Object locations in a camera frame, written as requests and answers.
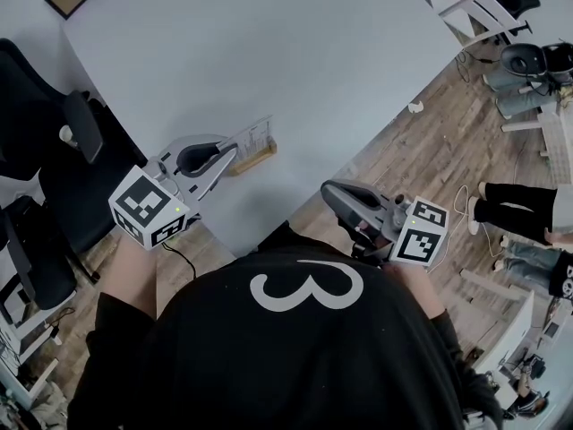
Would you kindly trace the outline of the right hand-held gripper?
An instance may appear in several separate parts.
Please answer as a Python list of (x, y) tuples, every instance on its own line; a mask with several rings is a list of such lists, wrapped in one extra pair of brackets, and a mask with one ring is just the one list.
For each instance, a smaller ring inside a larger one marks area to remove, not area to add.
[(420, 196), (388, 197), (371, 185), (346, 179), (325, 181), (320, 193), (354, 241), (352, 256), (361, 262), (427, 267), (448, 235), (449, 211)]

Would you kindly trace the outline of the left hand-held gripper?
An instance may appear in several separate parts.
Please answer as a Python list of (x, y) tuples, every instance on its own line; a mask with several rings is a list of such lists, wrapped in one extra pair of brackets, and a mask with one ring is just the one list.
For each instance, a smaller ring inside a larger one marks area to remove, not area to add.
[(233, 138), (200, 134), (178, 138), (133, 167), (108, 199), (116, 225), (146, 250), (185, 231), (201, 217), (201, 200), (237, 156)]

